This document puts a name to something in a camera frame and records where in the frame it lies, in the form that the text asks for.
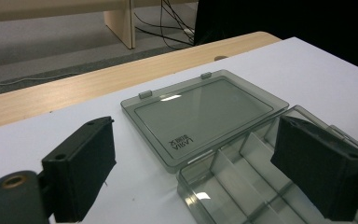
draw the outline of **transparent lid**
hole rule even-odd
[[[170,173],[288,106],[226,70],[143,92],[121,105]]]

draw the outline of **gray floor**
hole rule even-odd
[[[173,6],[182,20],[194,27],[197,4]],[[143,20],[159,24],[160,7],[136,8]],[[163,25],[177,26],[163,13]],[[160,29],[136,19],[135,25],[150,32]],[[164,29],[164,34],[188,42],[183,31]],[[169,45],[176,42],[167,40]],[[139,54],[166,47],[161,37],[136,32],[136,48],[127,49],[104,25],[103,13],[88,13],[23,21],[0,22],[0,82],[45,73],[83,63]]]

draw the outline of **clear plastic box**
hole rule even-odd
[[[199,223],[333,223],[270,159],[280,116],[358,147],[299,105],[220,70],[121,103]],[[358,223],[358,214],[353,222]]]

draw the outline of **black object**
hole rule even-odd
[[[303,119],[281,117],[271,162],[324,217],[353,221],[358,209],[358,148]]]
[[[258,31],[298,37],[358,66],[358,0],[199,0],[195,45]]]
[[[43,160],[39,175],[0,178],[1,223],[78,222],[88,213],[116,164],[110,117],[85,123]]]

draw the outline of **wooden table edge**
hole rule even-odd
[[[280,41],[255,32],[0,94],[0,126]]]

